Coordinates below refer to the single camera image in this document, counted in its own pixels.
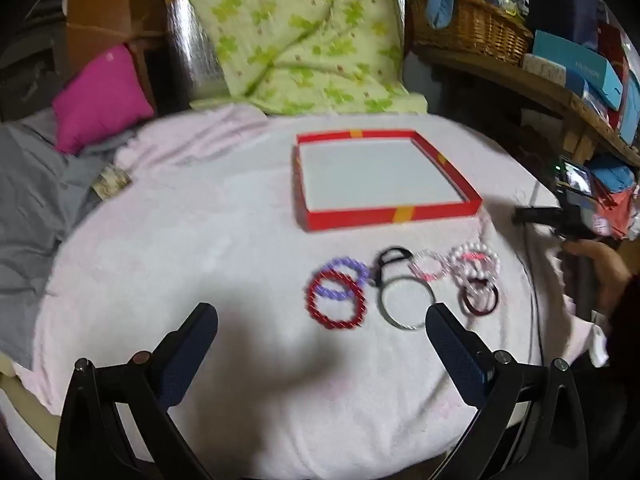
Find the person's right hand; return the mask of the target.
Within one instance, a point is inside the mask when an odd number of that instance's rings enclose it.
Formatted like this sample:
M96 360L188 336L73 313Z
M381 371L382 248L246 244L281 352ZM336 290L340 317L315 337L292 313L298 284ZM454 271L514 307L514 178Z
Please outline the person's right hand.
M576 278L574 260L587 258L592 262L596 310L610 316L623 297L632 274L623 258L611 247L596 240L567 240L562 245L564 292L575 299L582 277Z

